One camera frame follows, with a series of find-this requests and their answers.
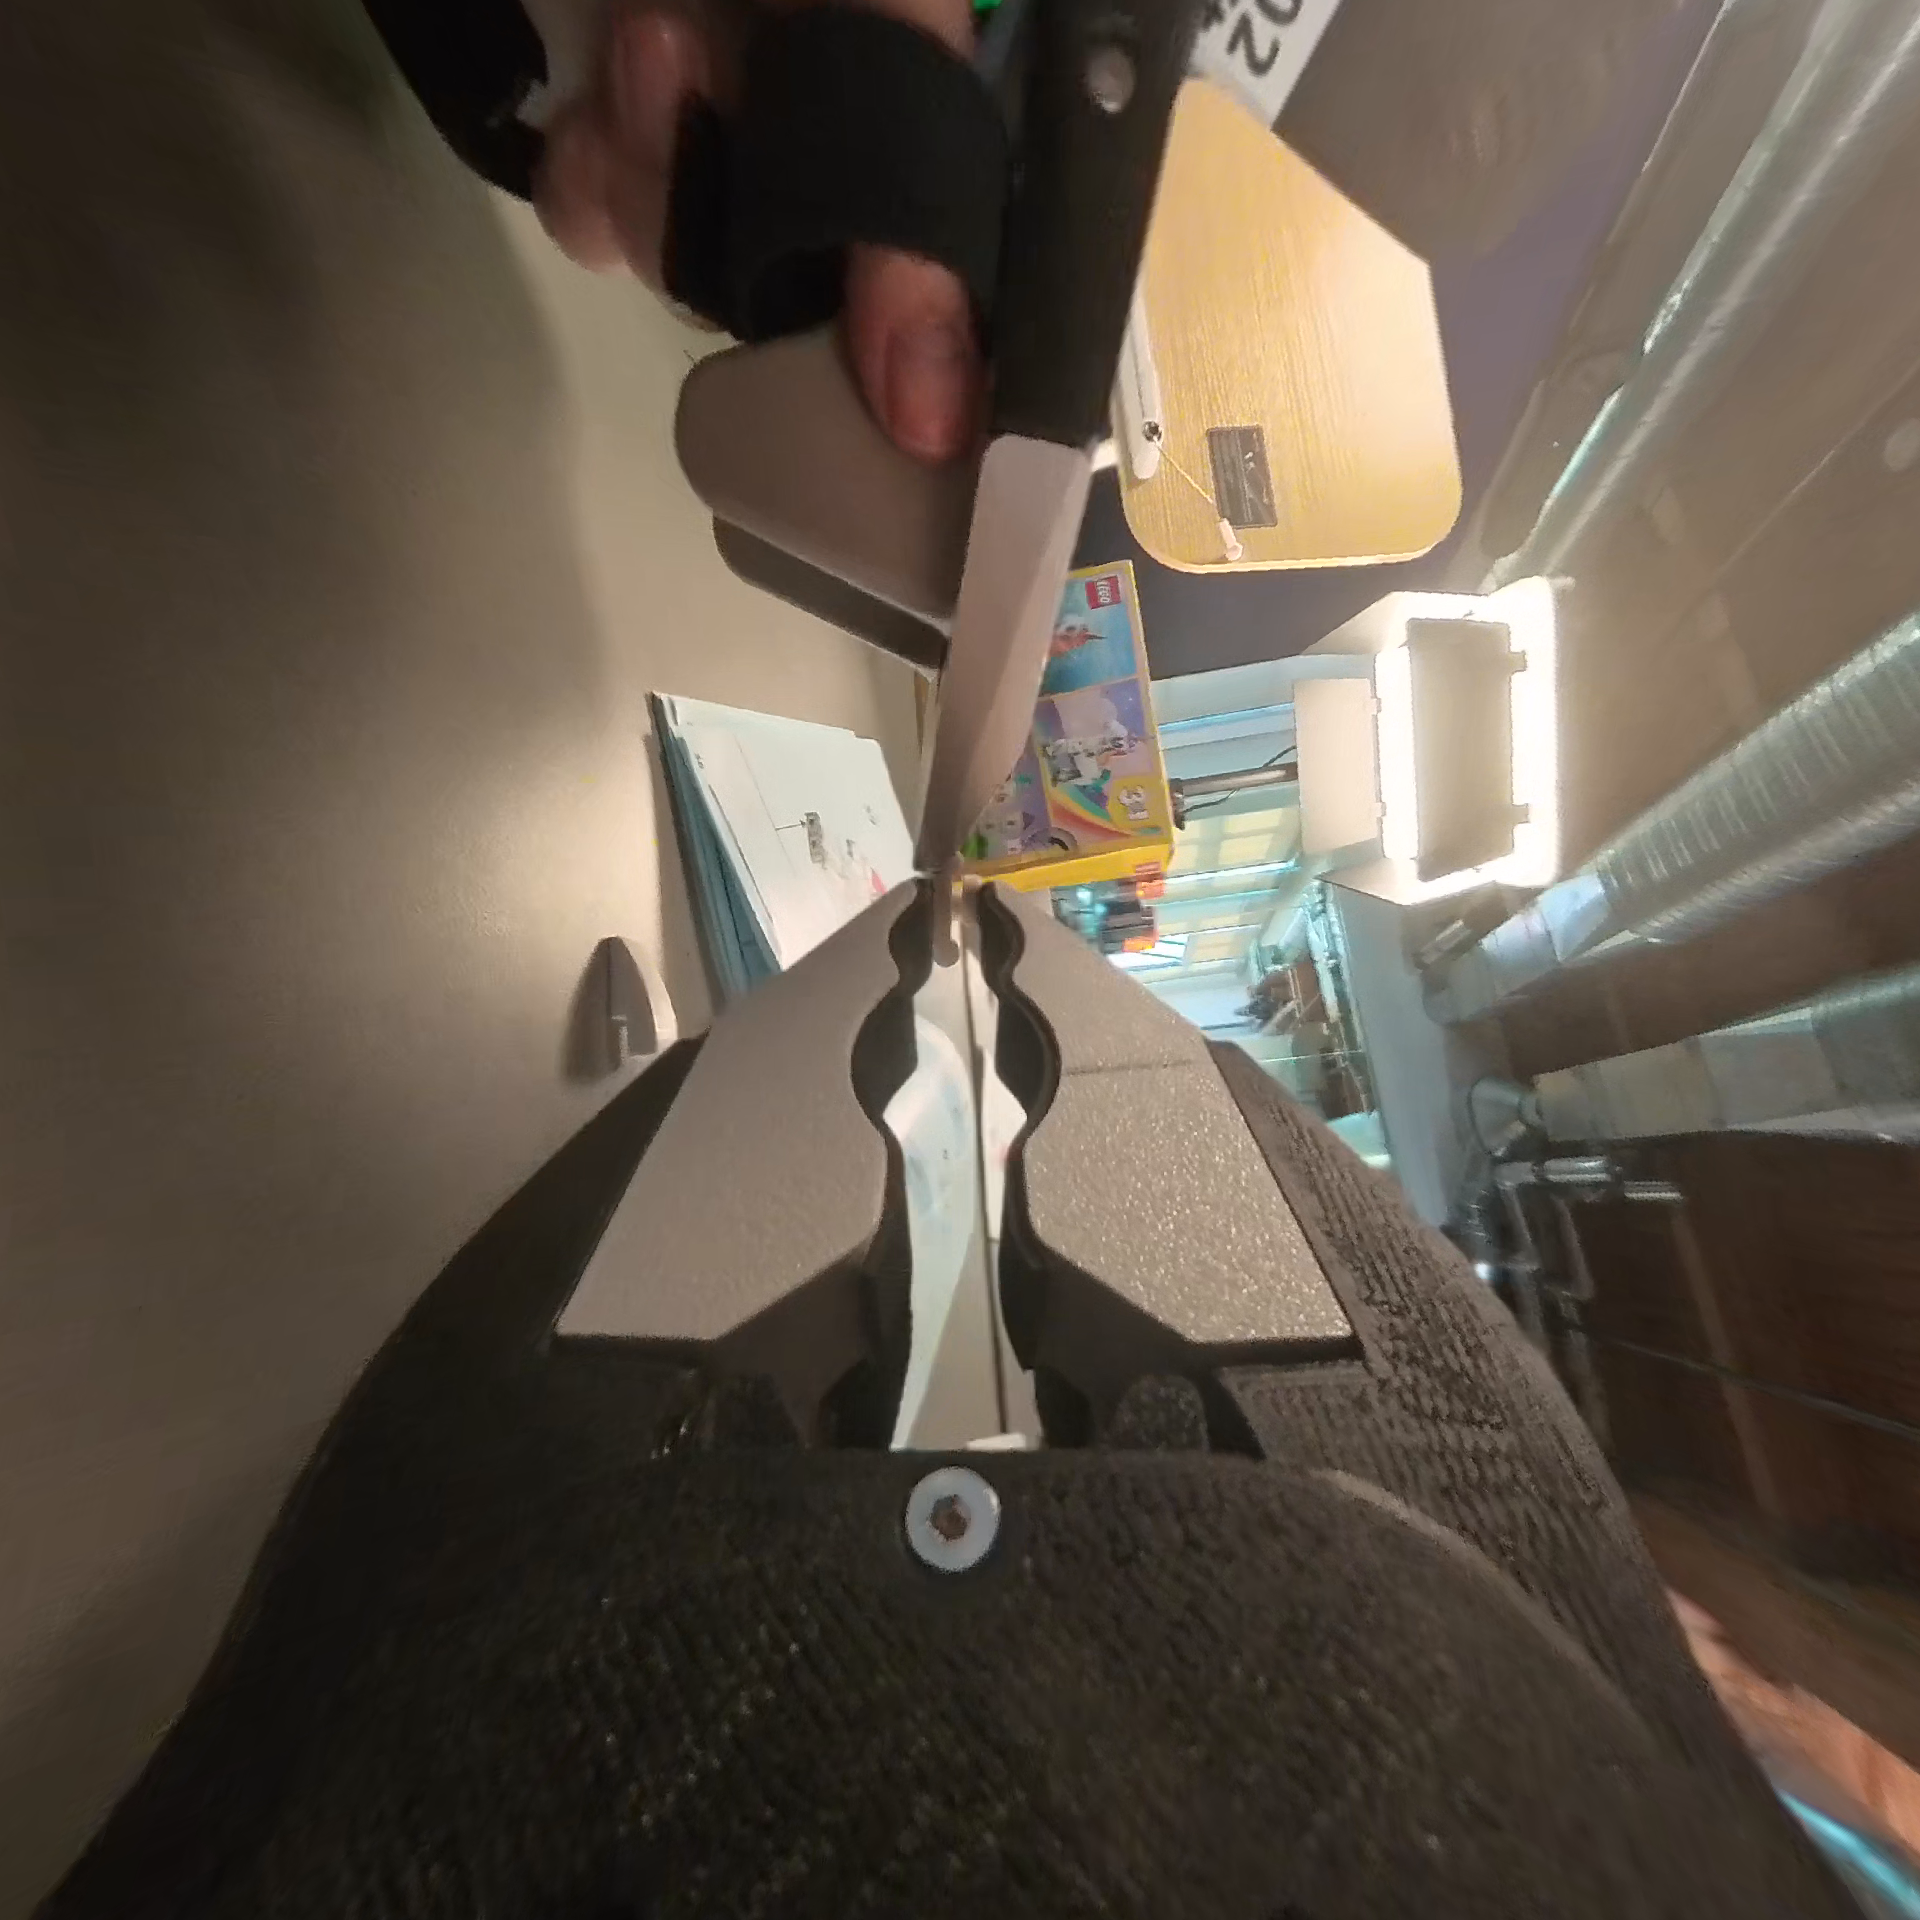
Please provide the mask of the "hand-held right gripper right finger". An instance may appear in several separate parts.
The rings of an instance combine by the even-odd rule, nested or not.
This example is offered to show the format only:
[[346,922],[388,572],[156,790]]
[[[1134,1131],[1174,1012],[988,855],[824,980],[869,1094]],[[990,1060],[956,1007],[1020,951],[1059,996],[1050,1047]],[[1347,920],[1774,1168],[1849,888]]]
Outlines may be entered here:
[[1040,1442],[1106,1440],[1141,1383],[1187,1383],[1238,1448],[1225,1375],[1361,1360],[1320,1248],[1202,1033],[1037,898],[977,895],[992,1063],[1017,1105],[1000,1320]]

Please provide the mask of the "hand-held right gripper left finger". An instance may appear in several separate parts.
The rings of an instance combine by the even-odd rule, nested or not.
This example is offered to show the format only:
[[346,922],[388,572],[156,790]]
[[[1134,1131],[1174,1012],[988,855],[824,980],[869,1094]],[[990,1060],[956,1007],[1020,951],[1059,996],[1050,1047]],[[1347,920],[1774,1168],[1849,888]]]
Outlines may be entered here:
[[891,1446],[910,1359],[905,1155],[925,882],[730,1007],[592,1248],[556,1337],[766,1380],[811,1446]]

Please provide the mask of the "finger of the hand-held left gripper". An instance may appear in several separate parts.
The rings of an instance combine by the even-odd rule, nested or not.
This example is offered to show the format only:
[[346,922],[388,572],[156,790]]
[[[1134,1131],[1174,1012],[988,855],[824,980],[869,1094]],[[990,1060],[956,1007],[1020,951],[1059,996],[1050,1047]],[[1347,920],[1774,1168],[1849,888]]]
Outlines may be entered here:
[[960,857],[1024,754],[1090,481],[1090,444],[1008,435],[982,457],[932,713],[923,874]]

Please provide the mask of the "yellow lego box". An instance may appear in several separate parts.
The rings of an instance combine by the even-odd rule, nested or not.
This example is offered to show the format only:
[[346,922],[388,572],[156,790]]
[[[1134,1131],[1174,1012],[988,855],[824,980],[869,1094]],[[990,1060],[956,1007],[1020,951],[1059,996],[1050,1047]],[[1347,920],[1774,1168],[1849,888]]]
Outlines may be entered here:
[[1024,892],[1163,878],[1173,806],[1132,563],[1064,587],[1028,738],[963,866]]

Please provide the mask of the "pale grey arched lego piece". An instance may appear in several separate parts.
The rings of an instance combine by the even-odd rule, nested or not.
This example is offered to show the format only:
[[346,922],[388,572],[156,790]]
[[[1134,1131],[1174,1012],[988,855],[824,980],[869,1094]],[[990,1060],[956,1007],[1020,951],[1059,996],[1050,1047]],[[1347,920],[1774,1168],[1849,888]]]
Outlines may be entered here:
[[568,1012],[562,1073],[595,1084],[644,1068],[678,1042],[682,1024],[649,951],[625,935],[602,939]]

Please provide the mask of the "open lego instruction booklet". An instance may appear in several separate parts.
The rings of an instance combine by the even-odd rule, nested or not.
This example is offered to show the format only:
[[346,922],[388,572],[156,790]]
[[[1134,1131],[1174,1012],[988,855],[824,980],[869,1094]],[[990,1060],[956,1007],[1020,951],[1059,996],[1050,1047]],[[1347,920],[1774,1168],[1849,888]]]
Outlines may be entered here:
[[[661,690],[648,704],[716,1008],[910,878],[912,835],[874,738]],[[917,994],[917,1068],[884,1113],[904,1150],[917,1314],[897,1440],[928,1450],[1008,1430],[963,985],[938,968]]]

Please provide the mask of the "person's left hand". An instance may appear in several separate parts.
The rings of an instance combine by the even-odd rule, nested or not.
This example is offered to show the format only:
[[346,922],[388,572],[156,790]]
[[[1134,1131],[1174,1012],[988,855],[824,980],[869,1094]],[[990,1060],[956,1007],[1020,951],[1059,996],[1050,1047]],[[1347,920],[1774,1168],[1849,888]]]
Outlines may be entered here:
[[[574,263],[666,291],[685,107],[732,103],[738,22],[734,4],[598,4],[536,180],[541,230]],[[856,385],[891,444],[921,465],[972,450],[990,379],[957,278],[921,254],[853,247],[840,324]]]

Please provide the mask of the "light wooden board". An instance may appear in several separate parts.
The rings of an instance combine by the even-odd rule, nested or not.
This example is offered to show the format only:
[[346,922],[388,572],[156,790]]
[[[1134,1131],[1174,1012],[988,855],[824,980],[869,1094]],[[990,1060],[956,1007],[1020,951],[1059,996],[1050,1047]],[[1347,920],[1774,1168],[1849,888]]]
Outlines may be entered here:
[[1187,574],[1418,560],[1461,510],[1424,260],[1184,86],[1112,401],[1132,539]]

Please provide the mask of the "ceiling light panel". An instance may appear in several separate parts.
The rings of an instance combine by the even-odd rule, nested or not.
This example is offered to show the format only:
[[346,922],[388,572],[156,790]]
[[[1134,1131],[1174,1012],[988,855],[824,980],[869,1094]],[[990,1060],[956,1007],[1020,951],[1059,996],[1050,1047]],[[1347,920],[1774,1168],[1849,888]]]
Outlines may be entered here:
[[1392,905],[1560,881],[1560,596],[1392,592],[1291,662],[1306,859]]

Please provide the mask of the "silver insulated duct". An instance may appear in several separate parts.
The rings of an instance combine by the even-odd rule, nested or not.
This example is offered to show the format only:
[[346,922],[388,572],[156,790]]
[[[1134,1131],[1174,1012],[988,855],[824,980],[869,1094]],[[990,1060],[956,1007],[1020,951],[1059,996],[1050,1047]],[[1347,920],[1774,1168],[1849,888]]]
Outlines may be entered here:
[[1541,896],[1552,958],[1701,939],[1918,827],[1908,614]]
[[1643,338],[1526,537],[1486,590],[1571,572],[1581,537],[1624,512],[1657,457],[1706,417],[1763,330],[1813,278],[1820,247],[1916,134],[1918,4],[1845,4],[1756,138]]

